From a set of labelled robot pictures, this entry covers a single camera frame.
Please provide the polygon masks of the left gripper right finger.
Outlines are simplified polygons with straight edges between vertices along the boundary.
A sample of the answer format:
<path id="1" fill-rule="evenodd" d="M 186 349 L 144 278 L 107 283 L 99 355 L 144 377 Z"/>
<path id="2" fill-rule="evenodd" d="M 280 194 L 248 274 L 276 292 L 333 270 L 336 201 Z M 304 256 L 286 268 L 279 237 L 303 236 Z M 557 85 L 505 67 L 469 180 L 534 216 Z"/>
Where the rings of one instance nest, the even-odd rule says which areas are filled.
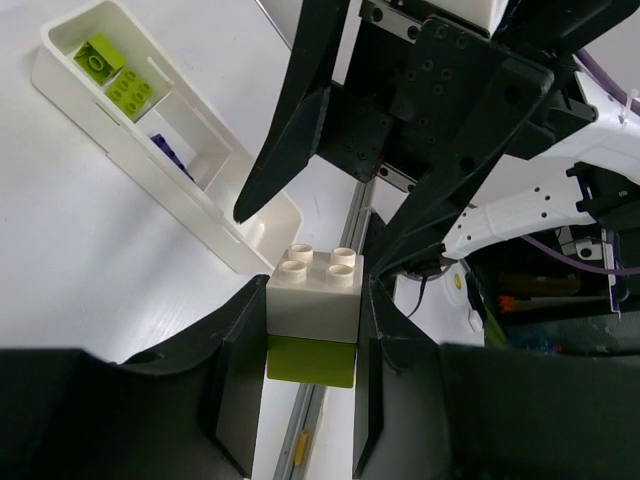
<path id="1" fill-rule="evenodd" d="M 639 369 L 435 343 L 363 283 L 357 479 L 635 479 Z"/>

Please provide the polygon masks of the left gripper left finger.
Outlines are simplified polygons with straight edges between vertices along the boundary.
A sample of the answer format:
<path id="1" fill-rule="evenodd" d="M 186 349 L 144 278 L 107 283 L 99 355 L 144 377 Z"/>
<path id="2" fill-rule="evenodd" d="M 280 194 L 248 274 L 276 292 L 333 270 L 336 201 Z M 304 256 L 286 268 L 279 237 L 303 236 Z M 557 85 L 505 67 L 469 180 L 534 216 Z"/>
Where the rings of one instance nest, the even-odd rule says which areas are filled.
<path id="1" fill-rule="evenodd" d="M 245 479 L 266 361 L 267 277 L 122 363 L 1 353 L 5 479 Z"/>

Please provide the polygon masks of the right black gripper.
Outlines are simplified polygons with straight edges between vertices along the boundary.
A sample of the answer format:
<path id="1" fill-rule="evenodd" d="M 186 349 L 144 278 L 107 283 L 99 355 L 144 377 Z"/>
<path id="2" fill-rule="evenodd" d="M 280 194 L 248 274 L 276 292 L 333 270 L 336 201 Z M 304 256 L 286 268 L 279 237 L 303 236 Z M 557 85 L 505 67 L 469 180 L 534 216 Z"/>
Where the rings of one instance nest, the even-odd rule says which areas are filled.
<path id="1" fill-rule="evenodd" d="M 365 1 L 346 79 L 331 88 L 348 8 L 302 3 L 271 126 L 233 218 L 256 214 L 319 144 L 320 157 L 359 181 L 413 189 L 367 253 L 367 272 L 432 273 L 444 263 L 444 236 L 554 74 L 426 2 Z"/>

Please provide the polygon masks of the green lego brick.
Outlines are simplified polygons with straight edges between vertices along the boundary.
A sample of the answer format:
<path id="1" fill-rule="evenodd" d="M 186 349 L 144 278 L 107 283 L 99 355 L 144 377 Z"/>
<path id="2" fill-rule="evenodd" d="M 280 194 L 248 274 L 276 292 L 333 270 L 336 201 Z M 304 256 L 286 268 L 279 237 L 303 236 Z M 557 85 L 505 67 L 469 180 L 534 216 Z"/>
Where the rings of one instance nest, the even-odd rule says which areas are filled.
<path id="1" fill-rule="evenodd" d="M 350 389 L 355 379 L 356 345 L 268 336 L 269 379 Z"/>
<path id="2" fill-rule="evenodd" d="M 125 68 L 110 84 L 106 95 L 129 119 L 136 121 L 152 92 L 149 83 Z"/>
<path id="3" fill-rule="evenodd" d="M 126 65 L 125 56 L 102 33 L 89 37 L 73 57 L 98 85 L 104 85 Z"/>

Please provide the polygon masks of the white lego brick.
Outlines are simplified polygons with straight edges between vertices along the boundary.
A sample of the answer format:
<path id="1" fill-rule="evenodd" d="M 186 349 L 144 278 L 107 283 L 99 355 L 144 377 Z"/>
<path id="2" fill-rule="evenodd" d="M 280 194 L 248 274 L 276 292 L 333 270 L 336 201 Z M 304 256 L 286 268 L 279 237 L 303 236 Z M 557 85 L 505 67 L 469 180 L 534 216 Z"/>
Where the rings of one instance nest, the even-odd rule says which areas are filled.
<path id="1" fill-rule="evenodd" d="M 322 252 L 308 244 L 289 246 L 266 286 L 267 332 L 354 344 L 363 269 L 364 257 L 351 248 Z"/>

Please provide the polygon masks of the purple lego brick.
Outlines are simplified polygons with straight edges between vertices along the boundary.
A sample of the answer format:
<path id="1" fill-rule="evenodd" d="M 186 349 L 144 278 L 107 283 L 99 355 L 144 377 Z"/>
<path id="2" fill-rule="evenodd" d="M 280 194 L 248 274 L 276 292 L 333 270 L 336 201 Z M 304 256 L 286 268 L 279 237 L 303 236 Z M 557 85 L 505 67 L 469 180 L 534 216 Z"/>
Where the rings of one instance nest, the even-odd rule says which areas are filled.
<path id="1" fill-rule="evenodd" d="M 178 167 L 193 183 L 195 183 L 194 177 L 188 172 L 185 165 L 181 162 L 174 150 L 161 134 L 151 136 L 150 140 L 173 162 L 176 167 Z"/>

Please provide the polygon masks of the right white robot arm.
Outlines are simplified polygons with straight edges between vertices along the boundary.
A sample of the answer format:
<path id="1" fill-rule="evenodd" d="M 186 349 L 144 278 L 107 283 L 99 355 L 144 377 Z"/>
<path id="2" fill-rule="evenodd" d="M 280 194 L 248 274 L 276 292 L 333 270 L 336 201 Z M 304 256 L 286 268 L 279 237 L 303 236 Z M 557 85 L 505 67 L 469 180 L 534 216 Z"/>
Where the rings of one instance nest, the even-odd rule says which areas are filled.
<path id="1" fill-rule="evenodd" d="M 346 79 L 344 1 L 306 1 L 244 222 L 319 156 L 408 194 L 366 254 L 375 276 L 431 273 L 569 225 L 639 226 L 639 118 L 588 75 L 585 45 L 635 1 L 365 1 Z"/>

